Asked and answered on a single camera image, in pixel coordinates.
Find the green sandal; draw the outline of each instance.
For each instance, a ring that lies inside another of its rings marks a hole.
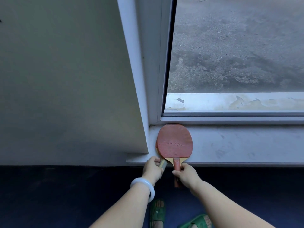
[[[195,224],[198,228],[211,228],[212,223],[207,214],[200,214],[193,218],[191,221],[186,222],[177,228],[188,228],[191,224]]]
[[[164,207],[160,207],[156,205],[157,201],[163,201],[163,199],[154,199],[151,202],[150,206],[150,228],[152,228],[152,224],[154,221],[162,221],[165,222],[165,213],[166,213],[166,205],[164,202]]]

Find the gray pavement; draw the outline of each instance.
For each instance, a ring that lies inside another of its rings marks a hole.
[[[177,0],[168,93],[304,92],[304,0]]]

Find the forearm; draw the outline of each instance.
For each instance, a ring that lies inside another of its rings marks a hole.
[[[203,203],[216,228],[273,227],[268,222],[239,206],[205,181],[193,189]]]
[[[142,227],[149,194],[145,184],[136,183],[90,227]]]

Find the window frame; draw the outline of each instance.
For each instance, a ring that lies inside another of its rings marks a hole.
[[[304,124],[304,112],[165,112],[177,0],[137,0],[150,125]]]

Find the white bangle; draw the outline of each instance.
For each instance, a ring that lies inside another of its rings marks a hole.
[[[131,188],[135,183],[138,183],[138,182],[141,182],[141,183],[145,184],[145,185],[149,188],[150,193],[151,193],[151,196],[149,197],[148,203],[151,202],[151,201],[154,199],[154,196],[155,196],[154,187],[152,186],[152,184],[151,184],[148,180],[146,180],[146,179],[144,179],[144,178],[142,178],[142,177],[138,177],[138,178],[134,179],[134,180],[131,182],[130,188]]]

